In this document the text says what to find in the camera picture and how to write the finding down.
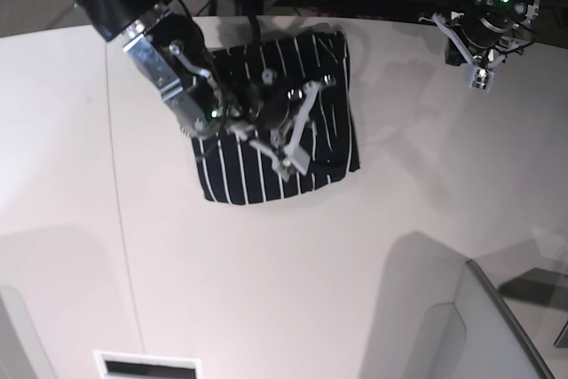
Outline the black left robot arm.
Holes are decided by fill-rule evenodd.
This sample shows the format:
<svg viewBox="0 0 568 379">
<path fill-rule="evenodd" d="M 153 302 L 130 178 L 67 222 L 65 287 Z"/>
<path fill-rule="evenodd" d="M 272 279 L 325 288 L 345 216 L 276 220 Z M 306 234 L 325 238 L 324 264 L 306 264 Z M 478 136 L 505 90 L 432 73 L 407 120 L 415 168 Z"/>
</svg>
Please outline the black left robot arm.
<svg viewBox="0 0 568 379">
<path fill-rule="evenodd" d="M 465 66 L 470 88 L 489 91 L 495 69 L 514 54 L 522 55 L 534 45 L 515 37 L 530 29 L 540 11 L 540 0 L 444 0 L 446 12 L 438 9 L 419 19 L 433 24 L 447 38 L 445 62 Z"/>
</svg>

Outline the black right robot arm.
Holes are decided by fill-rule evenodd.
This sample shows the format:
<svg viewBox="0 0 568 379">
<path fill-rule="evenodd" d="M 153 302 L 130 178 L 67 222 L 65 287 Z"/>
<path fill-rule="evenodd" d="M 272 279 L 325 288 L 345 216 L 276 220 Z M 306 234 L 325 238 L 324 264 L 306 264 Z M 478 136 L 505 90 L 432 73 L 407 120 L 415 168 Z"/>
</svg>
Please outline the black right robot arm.
<svg viewBox="0 0 568 379">
<path fill-rule="evenodd" d="M 73 0 L 108 42 L 127 36 L 123 50 L 160 92 L 187 137 L 199 141 L 233 134 L 270 159 L 284 181 L 306 175 L 312 158 L 301 146 L 318 95 L 334 85 L 331 75 L 293 83 L 265 67 L 259 79 L 232 83 L 218 71 L 201 28 L 173 0 Z M 261 29 L 243 0 L 233 0 L 248 19 L 252 42 L 245 59 L 261 51 Z"/>
</svg>

